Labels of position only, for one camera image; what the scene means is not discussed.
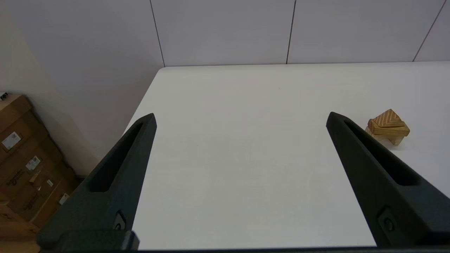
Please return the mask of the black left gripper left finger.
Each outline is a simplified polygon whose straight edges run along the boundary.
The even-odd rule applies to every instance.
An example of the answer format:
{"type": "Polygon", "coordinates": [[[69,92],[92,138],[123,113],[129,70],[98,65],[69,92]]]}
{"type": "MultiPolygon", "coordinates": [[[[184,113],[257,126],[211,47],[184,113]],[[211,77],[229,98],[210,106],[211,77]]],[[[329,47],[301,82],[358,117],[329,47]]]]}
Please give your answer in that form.
{"type": "Polygon", "coordinates": [[[37,234],[42,251],[136,251],[133,223],[156,134],[139,118],[37,234]]]}

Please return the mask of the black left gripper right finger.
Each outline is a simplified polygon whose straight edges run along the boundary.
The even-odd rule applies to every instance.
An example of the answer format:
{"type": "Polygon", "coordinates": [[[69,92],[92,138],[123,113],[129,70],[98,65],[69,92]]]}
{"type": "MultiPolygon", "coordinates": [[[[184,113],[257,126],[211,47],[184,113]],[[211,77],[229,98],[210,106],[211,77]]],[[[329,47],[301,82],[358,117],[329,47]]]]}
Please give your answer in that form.
{"type": "Polygon", "coordinates": [[[377,246],[449,247],[445,194],[346,116],[326,128],[377,246]]]}

